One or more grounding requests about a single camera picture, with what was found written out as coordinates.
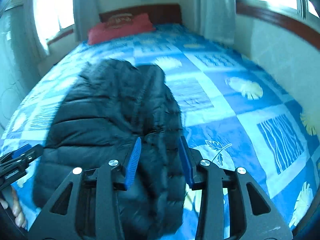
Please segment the person's left hand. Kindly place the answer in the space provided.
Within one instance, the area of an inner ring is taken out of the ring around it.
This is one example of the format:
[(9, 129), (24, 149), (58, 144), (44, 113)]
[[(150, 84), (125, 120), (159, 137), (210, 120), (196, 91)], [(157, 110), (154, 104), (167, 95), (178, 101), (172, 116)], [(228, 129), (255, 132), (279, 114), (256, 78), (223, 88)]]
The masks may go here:
[(27, 220), (20, 205), (16, 190), (11, 186), (7, 187), (4, 192), (4, 198), (1, 198), (1, 205), (3, 209), (6, 210), (7, 208), (10, 208), (15, 217), (15, 224), (19, 228), (25, 228)]

